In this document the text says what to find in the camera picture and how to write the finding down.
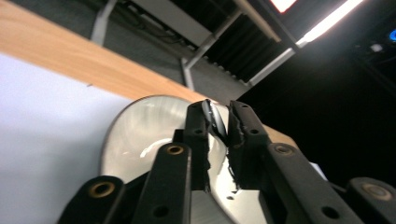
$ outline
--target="metal table leg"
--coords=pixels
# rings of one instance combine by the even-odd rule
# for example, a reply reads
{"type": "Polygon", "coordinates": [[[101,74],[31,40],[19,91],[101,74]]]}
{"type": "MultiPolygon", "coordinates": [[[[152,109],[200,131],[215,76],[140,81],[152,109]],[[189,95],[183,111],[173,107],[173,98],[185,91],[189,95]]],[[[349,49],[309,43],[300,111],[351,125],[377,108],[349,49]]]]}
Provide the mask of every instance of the metal table leg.
{"type": "Polygon", "coordinates": [[[204,56],[204,54],[216,43],[216,41],[219,39],[219,37],[227,30],[228,27],[230,27],[236,19],[242,14],[242,12],[237,8],[235,12],[225,21],[217,31],[215,31],[212,35],[210,35],[204,43],[198,48],[198,50],[195,52],[195,55],[187,60],[185,58],[182,58],[180,60],[181,62],[181,68],[183,71],[183,76],[184,80],[186,83],[186,86],[190,90],[194,90],[194,85],[192,82],[192,77],[191,77],[191,68],[193,65],[198,62],[198,60],[204,56]]]}
{"type": "Polygon", "coordinates": [[[106,37],[108,17],[113,11],[114,6],[117,4],[117,0],[108,0],[106,5],[96,15],[95,24],[91,34],[91,41],[97,45],[103,46],[106,37]]]}

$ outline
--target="blue light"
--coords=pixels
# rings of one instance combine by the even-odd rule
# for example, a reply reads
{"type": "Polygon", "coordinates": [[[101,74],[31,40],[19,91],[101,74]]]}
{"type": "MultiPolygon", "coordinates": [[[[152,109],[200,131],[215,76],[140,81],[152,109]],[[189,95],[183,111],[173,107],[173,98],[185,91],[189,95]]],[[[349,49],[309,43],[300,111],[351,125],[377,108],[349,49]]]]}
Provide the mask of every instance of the blue light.
{"type": "Polygon", "coordinates": [[[392,32],[389,34],[389,39],[390,39],[391,41],[393,41],[393,42],[396,42],[396,30],[392,31],[392,32]]]}

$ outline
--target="wooden tabletop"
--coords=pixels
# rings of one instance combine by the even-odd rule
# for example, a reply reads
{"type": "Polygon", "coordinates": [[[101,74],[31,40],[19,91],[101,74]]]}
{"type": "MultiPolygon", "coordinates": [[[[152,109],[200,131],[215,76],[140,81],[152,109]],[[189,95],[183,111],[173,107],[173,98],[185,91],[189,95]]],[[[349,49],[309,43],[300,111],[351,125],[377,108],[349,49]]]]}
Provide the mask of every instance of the wooden tabletop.
{"type": "MultiPolygon", "coordinates": [[[[191,102],[207,98],[4,0],[0,0],[0,51],[134,100],[155,94],[191,102]]],[[[264,127],[273,142],[296,146],[285,134],[264,127]]]]}

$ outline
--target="gray floor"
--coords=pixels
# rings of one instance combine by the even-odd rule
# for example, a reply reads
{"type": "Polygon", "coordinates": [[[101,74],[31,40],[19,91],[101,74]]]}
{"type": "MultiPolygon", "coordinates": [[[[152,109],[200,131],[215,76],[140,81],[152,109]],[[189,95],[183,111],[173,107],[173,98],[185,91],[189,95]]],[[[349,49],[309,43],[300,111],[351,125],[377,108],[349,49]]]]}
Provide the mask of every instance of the gray floor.
{"type": "MultiPolygon", "coordinates": [[[[12,0],[34,13],[89,38],[96,12],[104,0],[12,0]]],[[[193,52],[180,43],[167,44],[147,30],[134,26],[137,20],[128,11],[116,7],[108,25],[105,48],[140,63],[147,68],[183,83],[179,58],[190,57],[193,52]]],[[[232,78],[215,65],[201,59],[192,69],[195,90],[223,104],[236,100],[248,90],[243,83],[232,78]]]]}

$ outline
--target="dark wall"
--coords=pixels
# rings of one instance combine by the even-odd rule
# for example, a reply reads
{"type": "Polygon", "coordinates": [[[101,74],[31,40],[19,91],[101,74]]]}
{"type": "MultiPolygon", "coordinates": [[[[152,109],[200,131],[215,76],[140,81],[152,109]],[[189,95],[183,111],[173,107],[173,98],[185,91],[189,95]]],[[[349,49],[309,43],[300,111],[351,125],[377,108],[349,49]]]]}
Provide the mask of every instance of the dark wall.
{"type": "Polygon", "coordinates": [[[341,186],[356,176],[396,186],[396,88],[354,54],[356,43],[394,18],[395,5],[364,1],[239,99],[341,186]]]}

